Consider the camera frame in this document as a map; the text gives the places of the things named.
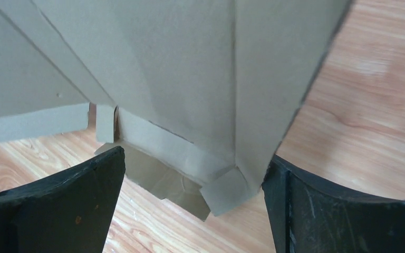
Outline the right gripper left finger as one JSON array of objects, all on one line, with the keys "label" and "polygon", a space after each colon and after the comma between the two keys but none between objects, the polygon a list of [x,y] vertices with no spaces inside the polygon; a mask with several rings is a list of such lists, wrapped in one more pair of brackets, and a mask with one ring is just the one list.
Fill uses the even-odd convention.
[{"label": "right gripper left finger", "polygon": [[102,252],[126,171],[124,149],[0,192],[0,252]]}]

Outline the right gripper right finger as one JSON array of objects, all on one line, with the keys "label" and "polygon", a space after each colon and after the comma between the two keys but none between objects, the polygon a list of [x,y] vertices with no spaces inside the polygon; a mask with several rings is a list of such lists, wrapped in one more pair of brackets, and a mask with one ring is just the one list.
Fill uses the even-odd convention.
[{"label": "right gripper right finger", "polygon": [[405,200],[347,188],[277,155],[262,189],[277,252],[405,252]]}]

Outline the cardboard box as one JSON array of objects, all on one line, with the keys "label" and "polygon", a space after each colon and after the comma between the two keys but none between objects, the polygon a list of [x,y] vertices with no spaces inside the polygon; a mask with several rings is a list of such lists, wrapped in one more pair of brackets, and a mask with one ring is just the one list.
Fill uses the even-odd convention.
[{"label": "cardboard box", "polygon": [[351,1],[0,1],[0,142],[87,127],[201,220],[257,195]]}]

